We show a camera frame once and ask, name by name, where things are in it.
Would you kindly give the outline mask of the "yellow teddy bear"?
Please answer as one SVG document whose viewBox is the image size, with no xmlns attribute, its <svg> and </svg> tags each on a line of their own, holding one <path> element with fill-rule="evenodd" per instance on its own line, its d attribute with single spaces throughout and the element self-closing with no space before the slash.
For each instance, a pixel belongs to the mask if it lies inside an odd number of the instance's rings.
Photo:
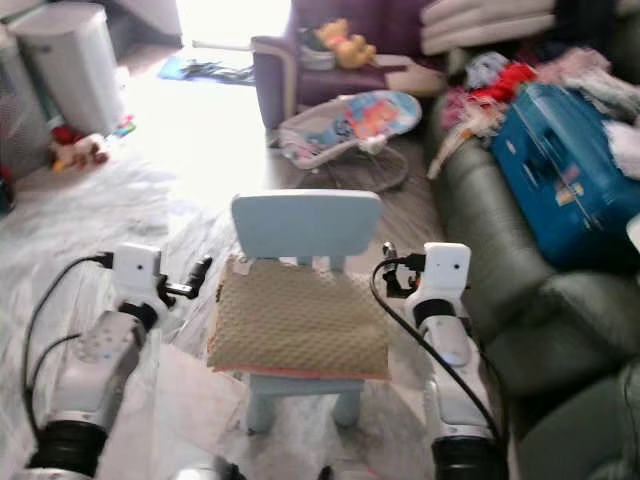
<svg viewBox="0 0 640 480">
<path fill-rule="evenodd" d="M 333 52 L 339 68 L 357 70 L 376 64 L 378 50 L 364 36 L 349 31 L 346 18 L 330 20 L 315 28 L 314 36 L 325 49 Z"/>
</svg>

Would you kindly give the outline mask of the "white cylindrical air purifier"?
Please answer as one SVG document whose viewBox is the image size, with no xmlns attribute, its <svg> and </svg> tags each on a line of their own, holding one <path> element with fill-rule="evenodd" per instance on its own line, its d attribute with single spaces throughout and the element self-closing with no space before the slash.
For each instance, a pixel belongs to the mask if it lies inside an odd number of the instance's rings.
<svg viewBox="0 0 640 480">
<path fill-rule="evenodd" d="M 65 124 L 86 134 L 116 131 L 125 109 L 104 5 L 49 3 L 8 27 Z"/>
</svg>

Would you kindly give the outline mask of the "stacked white cushions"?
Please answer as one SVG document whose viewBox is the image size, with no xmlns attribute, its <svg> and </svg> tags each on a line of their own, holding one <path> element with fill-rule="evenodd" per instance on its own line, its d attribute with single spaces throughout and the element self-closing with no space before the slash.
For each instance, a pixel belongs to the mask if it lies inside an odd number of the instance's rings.
<svg viewBox="0 0 640 480">
<path fill-rule="evenodd" d="M 556 22 L 556 0 L 434 0 L 421 10 L 421 50 L 500 44 L 547 31 Z"/>
</svg>

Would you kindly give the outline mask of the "pink patterned cloth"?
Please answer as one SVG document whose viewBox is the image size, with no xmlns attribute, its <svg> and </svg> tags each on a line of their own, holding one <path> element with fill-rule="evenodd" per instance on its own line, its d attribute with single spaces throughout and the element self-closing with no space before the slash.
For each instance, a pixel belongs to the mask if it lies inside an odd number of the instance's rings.
<svg viewBox="0 0 640 480">
<path fill-rule="evenodd" d="M 640 116 L 640 86 L 614 77 L 611 61 L 589 47 L 571 47 L 535 68 L 538 81 L 581 93 L 600 113 L 622 122 Z"/>
</svg>

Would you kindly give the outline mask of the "dark green leather sofa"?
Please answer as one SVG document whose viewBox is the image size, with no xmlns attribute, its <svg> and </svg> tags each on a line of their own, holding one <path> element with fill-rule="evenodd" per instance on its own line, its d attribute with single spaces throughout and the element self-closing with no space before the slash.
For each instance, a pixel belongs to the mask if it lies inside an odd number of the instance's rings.
<svg viewBox="0 0 640 480">
<path fill-rule="evenodd" d="M 522 480 L 640 480 L 640 282 L 540 255 L 488 148 L 431 182 L 444 236 L 472 259 L 463 303 L 502 384 Z"/>
</svg>

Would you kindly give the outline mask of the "colourful baby bouncer seat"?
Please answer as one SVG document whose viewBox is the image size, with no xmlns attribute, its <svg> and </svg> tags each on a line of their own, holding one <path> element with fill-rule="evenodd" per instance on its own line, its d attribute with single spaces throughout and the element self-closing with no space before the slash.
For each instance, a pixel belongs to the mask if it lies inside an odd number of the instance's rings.
<svg viewBox="0 0 640 480">
<path fill-rule="evenodd" d="M 389 142 L 411 132 L 421 118 L 420 102 L 408 93 L 378 90 L 342 95 L 279 124 L 276 151 L 296 168 L 311 173 L 355 155 L 366 157 L 370 166 L 397 161 L 390 178 L 366 187 L 383 192 L 401 187 L 410 173 L 406 157 Z"/>
</svg>

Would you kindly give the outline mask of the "beige dotted fleece pillow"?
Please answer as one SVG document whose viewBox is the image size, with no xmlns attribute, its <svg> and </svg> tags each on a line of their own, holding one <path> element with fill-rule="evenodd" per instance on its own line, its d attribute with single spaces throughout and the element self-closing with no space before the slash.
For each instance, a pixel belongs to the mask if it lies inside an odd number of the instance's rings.
<svg viewBox="0 0 640 480">
<path fill-rule="evenodd" d="M 389 321 L 369 275 L 230 256 L 207 343 L 215 371 L 385 380 Z"/>
</svg>

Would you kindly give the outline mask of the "red and beige plush toy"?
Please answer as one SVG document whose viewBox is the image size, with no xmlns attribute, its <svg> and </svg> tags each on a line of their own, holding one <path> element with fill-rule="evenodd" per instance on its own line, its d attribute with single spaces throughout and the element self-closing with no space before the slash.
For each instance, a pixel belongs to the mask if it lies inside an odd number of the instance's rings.
<svg viewBox="0 0 640 480">
<path fill-rule="evenodd" d="M 108 163 L 110 151 L 102 134 L 82 134 L 68 125 L 51 129 L 51 169 L 54 172 Z"/>
</svg>

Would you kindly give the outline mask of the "light blue child chair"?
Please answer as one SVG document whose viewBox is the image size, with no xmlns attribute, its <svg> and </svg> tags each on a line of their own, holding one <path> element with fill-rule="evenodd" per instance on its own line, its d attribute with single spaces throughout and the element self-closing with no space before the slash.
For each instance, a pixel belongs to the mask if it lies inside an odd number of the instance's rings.
<svg viewBox="0 0 640 480">
<path fill-rule="evenodd" d="M 296 259 L 311 268 L 326 257 L 332 273 L 343 273 L 348 257 L 369 248 L 381 215 L 378 195 L 352 189 L 270 189 L 238 195 L 230 214 L 244 256 L 255 260 Z M 268 433 L 280 398 L 333 396 L 335 424 L 356 424 L 365 380 L 358 376 L 314 376 L 300 372 L 250 372 L 248 434 Z"/>
</svg>

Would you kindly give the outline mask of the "red garment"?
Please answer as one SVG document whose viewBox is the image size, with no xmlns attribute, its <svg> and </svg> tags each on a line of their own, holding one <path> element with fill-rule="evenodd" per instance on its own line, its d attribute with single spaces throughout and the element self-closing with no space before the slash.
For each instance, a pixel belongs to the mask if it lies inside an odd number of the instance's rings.
<svg viewBox="0 0 640 480">
<path fill-rule="evenodd" d="M 470 92 L 471 99 L 489 104 L 508 104 L 525 84 L 538 81 L 538 72 L 529 64 L 512 61 L 498 73 L 489 86 L 476 88 Z"/>
</svg>

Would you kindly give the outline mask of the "blue floor mat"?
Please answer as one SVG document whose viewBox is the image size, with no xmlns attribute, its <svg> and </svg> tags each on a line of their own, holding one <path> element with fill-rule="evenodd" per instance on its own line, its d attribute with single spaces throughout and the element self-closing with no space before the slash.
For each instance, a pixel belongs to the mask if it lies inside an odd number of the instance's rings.
<svg viewBox="0 0 640 480">
<path fill-rule="evenodd" d="M 161 65 L 157 78 L 165 81 L 215 82 L 253 86 L 256 83 L 252 65 L 236 67 L 218 59 L 187 58 L 173 55 Z"/>
</svg>

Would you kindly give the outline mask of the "blue printed cardboard box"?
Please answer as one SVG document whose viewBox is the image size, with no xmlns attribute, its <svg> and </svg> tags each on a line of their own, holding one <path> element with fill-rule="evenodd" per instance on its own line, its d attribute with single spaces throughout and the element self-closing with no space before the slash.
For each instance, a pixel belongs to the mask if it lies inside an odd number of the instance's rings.
<svg viewBox="0 0 640 480">
<path fill-rule="evenodd" d="M 614 164 L 605 116 L 588 100 L 556 84 L 525 84 L 492 152 L 550 265 L 640 269 L 626 233 L 640 214 L 640 180 Z"/>
</svg>

